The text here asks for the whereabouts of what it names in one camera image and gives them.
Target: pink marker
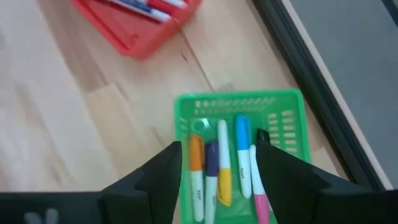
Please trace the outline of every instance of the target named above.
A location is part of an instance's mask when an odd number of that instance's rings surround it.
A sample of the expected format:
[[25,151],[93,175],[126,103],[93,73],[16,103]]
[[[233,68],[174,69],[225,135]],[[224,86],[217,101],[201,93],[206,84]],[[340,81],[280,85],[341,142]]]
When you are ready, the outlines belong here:
[[250,170],[258,223],[269,224],[268,198],[266,195],[266,191],[262,186],[259,168],[257,166],[255,145],[250,146]]

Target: marker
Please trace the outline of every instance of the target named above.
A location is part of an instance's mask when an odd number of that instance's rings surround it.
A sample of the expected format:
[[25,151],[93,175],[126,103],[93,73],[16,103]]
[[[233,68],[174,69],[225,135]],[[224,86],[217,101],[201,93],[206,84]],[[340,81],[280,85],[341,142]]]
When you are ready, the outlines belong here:
[[251,180],[253,185],[254,203],[256,204],[256,212],[258,224],[269,223],[269,207],[266,191],[262,186],[259,168],[256,160],[256,146],[250,146],[250,167],[251,167]]
[[217,203],[218,142],[213,140],[205,146],[206,195],[205,224],[213,224]]
[[236,116],[236,146],[238,148],[239,177],[243,197],[251,196],[251,174],[250,174],[250,153],[251,140],[250,120],[243,115]]
[[228,129],[225,120],[218,121],[218,147],[220,150],[220,170],[218,173],[218,200],[231,206],[232,175],[231,158],[229,156]]
[[[261,129],[261,128],[257,129],[257,143],[259,143],[259,142],[266,142],[268,144],[271,144],[268,131]],[[271,207],[270,203],[268,206],[269,206],[269,210],[272,211],[272,207]]]
[[192,181],[193,216],[196,222],[201,222],[205,216],[205,199],[203,193],[204,143],[197,134],[191,134],[190,142],[190,167]]
[[171,11],[174,7],[184,9],[187,3],[183,0],[136,0],[149,7],[154,7],[161,11]]
[[146,6],[145,4],[137,0],[106,0],[106,1],[113,2],[120,6],[126,7],[134,12],[153,18],[160,22],[165,22],[166,20],[171,18],[168,14],[161,12],[157,9],[151,8],[149,6]]

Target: marker in red basket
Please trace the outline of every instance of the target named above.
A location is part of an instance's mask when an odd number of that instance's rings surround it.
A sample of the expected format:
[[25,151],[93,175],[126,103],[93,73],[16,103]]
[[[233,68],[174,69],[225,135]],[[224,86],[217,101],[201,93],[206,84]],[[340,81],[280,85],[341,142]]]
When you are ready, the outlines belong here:
[[107,1],[126,7],[134,12],[153,18],[160,22],[165,22],[166,20],[171,18],[168,14],[161,12],[157,9],[151,8],[149,6],[146,6],[145,4],[141,3],[138,0],[107,0]]
[[183,0],[136,0],[150,7],[162,10],[164,6],[174,6],[179,9],[183,9],[187,6],[187,3]]

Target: wooden table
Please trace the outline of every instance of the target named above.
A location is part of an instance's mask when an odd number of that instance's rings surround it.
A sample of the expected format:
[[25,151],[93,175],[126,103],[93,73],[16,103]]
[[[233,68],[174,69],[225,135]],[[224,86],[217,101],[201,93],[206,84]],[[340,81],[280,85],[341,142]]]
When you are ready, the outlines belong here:
[[[145,61],[69,1],[0,1],[0,189],[99,190],[170,144],[182,93],[297,87],[251,1],[204,0]],[[306,106],[313,163],[344,175]]]

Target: purple marker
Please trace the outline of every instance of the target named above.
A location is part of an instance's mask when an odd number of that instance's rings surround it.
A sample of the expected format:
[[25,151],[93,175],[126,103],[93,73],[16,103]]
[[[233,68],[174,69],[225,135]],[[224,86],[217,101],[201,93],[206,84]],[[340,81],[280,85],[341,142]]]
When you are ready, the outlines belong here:
[[216,215],[218,156],[218,140],[207,143],[205,146],[205,224],[213,224]]

